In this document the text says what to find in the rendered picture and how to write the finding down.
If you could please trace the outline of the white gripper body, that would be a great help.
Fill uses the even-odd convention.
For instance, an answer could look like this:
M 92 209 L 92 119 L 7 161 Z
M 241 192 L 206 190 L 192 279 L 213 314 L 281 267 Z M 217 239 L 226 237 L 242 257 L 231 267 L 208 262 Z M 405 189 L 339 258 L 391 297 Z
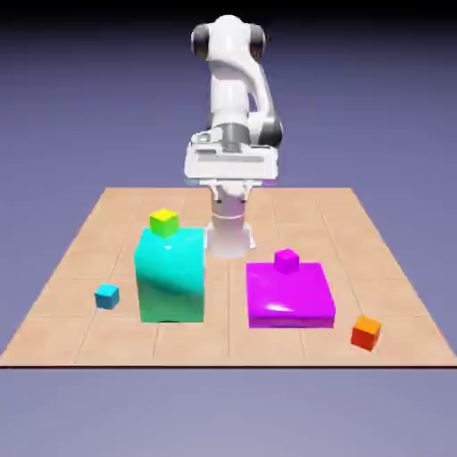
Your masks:
M 184 173 L 188 179 L 199 180 L 274 180 L 278 150 L 242 144 L 239 152 L 227 152 L 220 143 L 189 144 Z

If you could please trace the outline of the small yellow cube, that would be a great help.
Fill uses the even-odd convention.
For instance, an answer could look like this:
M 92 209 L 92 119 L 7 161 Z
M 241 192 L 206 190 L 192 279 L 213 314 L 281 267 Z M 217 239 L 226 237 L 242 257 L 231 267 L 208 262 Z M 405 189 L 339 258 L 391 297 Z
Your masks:
M 176 212 L 166 208 L 152 212 L 150 229 L 158 237 L 170 237 L 179 231 L 179 216 Z

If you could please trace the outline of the small magenta cube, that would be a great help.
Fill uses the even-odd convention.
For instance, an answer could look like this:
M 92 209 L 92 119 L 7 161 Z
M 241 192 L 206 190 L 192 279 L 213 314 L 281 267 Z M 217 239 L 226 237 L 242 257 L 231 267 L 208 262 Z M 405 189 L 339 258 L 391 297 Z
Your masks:
M 282 274 L 290 274 L 299 271 L 300 256 L 292 249 L 283 249 L 274 254 L 274 267 Z

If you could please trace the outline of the small blue cube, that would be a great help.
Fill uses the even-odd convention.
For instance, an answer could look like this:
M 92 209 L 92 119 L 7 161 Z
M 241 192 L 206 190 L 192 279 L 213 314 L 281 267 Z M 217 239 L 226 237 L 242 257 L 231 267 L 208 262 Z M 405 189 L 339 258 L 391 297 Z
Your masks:
M 102 284 L 95 291 L 96 307 L 112 310 L 120 300 L 120 290 L 117 286 Z

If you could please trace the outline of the small orange cube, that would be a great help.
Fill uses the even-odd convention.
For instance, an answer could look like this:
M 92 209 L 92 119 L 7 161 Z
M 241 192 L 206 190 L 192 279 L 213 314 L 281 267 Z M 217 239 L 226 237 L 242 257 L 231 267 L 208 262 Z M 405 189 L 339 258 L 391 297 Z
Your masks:
M 360 316 L 354 323 L 351 344 L 371 352 L 379 338 L 381 323 L 366 316 Z

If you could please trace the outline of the large cyan box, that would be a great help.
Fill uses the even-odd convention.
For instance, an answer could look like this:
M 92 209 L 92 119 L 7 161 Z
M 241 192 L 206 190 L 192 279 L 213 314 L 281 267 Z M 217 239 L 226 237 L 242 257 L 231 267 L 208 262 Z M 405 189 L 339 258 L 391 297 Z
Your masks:
M 204 230 L 180 228 L 160 237 L 144 228 L 134 254 L 143 322 L 204 320 Z

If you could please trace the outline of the large magenta box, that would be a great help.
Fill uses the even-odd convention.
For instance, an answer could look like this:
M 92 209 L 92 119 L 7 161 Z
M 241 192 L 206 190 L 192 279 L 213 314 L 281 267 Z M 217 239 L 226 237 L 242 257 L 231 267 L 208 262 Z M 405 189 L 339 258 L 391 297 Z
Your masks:
M 251 328 L 334 327 L 336 306 L 318 263 L 290 273 L 272 263 L 248 263 L 246 302 Z

